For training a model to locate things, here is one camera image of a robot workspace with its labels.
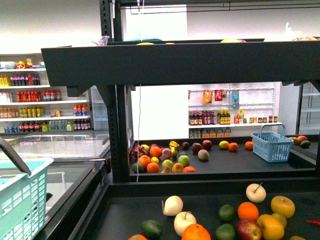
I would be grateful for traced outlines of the dark grey flat gripper finger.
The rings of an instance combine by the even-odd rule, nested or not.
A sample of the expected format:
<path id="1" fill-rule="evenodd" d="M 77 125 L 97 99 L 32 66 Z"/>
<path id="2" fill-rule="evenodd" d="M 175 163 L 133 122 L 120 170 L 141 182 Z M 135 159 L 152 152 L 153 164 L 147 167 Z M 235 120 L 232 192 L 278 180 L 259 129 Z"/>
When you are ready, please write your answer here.
<path id="1" fill-rule="evenodd" d="M 11 160 L 11 162 L 19 169 L 20 172 L 32 175 L 31 170 L 27 164 L 22 160 L 19 154 L 14 150 L 14 148 L 3 138 L 0 138 L 0 149 L 4 154 Z"/>

